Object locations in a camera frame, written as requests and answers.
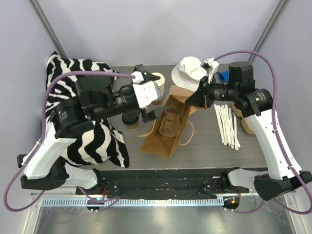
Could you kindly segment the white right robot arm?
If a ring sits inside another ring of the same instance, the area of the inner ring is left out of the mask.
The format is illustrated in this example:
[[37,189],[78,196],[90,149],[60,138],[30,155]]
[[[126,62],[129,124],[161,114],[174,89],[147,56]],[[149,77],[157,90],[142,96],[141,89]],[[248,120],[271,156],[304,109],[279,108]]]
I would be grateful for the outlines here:
[[290,164],[280,149],[275,133],[279,133],[282,142],[286,140],[277,120],[272,119],[273,98],[268,90],[255,87],[253,66],[245,61],[230,63],[227,84],[213,80],[218,68],[216,61],[204,62],[201,66],[208,74],[199,81],[198,89],[186,103],[207,109],[214,101],[232,101],[255,132],[268,168],[266,172],[234,169],[220,180],[221,189],[227,193],[237,186],[252,189],[268,201],[301,187],[296,174],[310,183],[311,172],[302,170],[289,147],[284,148]]

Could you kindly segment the black plastic cup lid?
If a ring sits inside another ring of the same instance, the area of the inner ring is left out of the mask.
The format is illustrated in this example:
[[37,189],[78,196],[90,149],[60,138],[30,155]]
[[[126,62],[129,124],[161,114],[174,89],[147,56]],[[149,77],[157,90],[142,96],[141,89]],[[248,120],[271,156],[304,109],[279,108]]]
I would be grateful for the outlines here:
[[134,113],[134,112],[126,113],[122,115],[121,119],[122,119],[123,124],[127,126],[132,126],[138,123],[139,114]]

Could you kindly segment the single brown paper cup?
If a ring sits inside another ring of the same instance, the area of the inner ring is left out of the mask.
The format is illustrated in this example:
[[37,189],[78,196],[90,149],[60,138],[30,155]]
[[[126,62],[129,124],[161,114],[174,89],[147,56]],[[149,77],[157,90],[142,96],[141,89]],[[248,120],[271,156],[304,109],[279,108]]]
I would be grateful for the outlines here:
[[132,130],[135,130],[139,127],[139,122],[126,124],[125,126],[128,130],[132,131]]

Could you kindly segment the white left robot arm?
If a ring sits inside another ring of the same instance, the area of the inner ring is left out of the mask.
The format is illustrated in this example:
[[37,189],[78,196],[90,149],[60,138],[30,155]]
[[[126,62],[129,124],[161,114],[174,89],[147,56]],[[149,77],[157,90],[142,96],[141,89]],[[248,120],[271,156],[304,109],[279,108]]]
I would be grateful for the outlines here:
[[23,189],[48,191],[66,185],[100,194],[105,182],[98,170],[72,166],[63,162],[60,155],[80,136],[94,129],[96,121],[134,112],[144,122],[149,122],[164,112],[164,108],[147,111],[147,107],[160,100],[161,95],[156,83],[159,76],[146,71],[143,65],[137,65],[127,75],[131,83],[118,91],[112,89],[112,73],[74,71],[53,80],[47,93],[60,80],[70,76],[78,77],[75,83],[77,95],[56,106],[49,121],[42,121],[42,135],[32,151],[18,156]]

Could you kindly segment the brown paper bag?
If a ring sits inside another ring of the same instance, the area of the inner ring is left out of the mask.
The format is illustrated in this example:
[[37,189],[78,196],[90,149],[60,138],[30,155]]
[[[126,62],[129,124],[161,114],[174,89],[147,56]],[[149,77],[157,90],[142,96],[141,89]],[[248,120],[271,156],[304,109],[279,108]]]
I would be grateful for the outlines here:
[[[175,85],[170,87],[163,103],[166,110],[154,120],[149,132],[142,135],[145,140],[140,148],[141,152],[170,157],[178,146],[185,146],[192,140],[195,128],[189,121],[189,116],[200,108],[187,104],[186,100],[194,93],[194,91]],[[187,124],[190,124],[192,133],[185,143],[181,143]]]

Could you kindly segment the brown cardboard cup carrier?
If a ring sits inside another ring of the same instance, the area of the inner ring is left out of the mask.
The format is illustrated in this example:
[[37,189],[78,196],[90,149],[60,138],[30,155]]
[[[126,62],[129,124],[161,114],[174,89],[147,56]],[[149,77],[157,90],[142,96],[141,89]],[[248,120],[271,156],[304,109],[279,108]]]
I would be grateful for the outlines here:
[[165,110],[159,133],[165,137],[176,137],[180,129],[185,108],[183,103],[176,98],[171,98],[168,101],[170,108]]

